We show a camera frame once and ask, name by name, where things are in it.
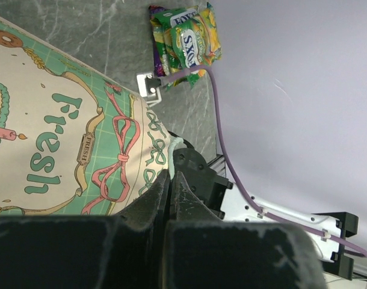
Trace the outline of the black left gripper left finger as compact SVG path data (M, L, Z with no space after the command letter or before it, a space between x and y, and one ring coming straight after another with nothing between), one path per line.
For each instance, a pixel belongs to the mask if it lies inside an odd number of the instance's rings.
M157 288L169 183L111 216L0 216L0 288Z

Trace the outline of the yellow green snack packet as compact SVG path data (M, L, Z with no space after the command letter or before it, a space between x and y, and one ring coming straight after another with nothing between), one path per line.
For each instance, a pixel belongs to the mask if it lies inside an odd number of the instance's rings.
M198 6L166 9L158 5L149 6L152 35L156 43L165 75L176 73L180 69L180 61L172 45L171 29L182 24L198 13Z

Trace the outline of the green printed paper bag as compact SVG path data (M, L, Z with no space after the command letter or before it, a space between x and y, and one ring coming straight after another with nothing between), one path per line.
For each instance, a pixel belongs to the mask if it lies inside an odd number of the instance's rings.
M138 93L0 17L0 216L115 214L170 140Z

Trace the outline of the purple snack packet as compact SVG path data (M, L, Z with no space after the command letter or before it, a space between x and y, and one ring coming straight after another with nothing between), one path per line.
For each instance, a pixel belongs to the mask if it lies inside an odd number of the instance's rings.
M154 73L156 76L164 76L164 70L162 67L162 63L159 57L159 53L156 47L156 43L154 40L152 40L153 43L153 63L154 63Z

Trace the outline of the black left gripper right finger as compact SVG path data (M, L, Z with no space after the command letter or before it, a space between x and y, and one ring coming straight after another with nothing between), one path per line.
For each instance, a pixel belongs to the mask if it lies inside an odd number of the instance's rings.
M164 239L165 288L325 288L312 241L298 226L224 222L175 177L176 218Z

